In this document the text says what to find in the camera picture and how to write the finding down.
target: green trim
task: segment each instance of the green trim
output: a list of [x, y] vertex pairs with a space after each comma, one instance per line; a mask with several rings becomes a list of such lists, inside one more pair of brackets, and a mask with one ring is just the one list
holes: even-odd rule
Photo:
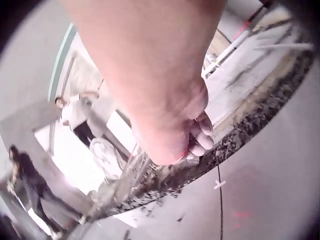
[[55, 99], [62, 67], [63, 67], [64, 61], [66, 60], [71, 43], [76, 33], [77, 33], [76, 27], [71, 23], [63, 38], [63, 41], [61, 43], [61, 46], [56, 58], [56, 62], [54, 64], [50, 86], [49, 86], [49, 92], [48, 92], [48, 101], [54, 101]]

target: white shirt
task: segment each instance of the white shirt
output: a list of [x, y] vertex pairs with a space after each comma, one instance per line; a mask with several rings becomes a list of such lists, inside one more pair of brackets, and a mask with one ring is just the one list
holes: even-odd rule
[[75, 129], [81, 123], [87, 120], [87, 116], [84, 113], [81, 102], [80, 95], [75, 95], [70, 97], [68, 103], [61, 112], [60, 122], [69, 121], [71, 129]]

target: black wire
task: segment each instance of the black wire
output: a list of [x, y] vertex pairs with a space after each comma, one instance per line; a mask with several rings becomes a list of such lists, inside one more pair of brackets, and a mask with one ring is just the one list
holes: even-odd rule
[[[219, 182], [221, 183], [220, 168], [218, 165]], [[222, 186], [220, 186], [220, 240], [223, 240], [223, 206], [222, 206]]]

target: gray floor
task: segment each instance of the gray floor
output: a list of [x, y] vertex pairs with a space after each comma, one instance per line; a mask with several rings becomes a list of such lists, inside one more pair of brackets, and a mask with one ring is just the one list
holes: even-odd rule
[[[220, 165], [223, 239], [298, 239], [319, 214], [319, 62], [284, 109]], [[220, 239], [215, 168], [167, 196], [94, 223], [83, 239]]]

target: shoe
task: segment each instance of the shoe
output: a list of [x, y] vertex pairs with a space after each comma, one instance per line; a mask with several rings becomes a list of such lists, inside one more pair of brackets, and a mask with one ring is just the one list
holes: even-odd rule
[[79, 223], [80, 225], [82, 225], [82, 224], [85, 223], [86, 220], [87, 220], [87, 216], [82, 215], [82, 217], [81, 217], [80, 219], [78, 219], [78, 223]]

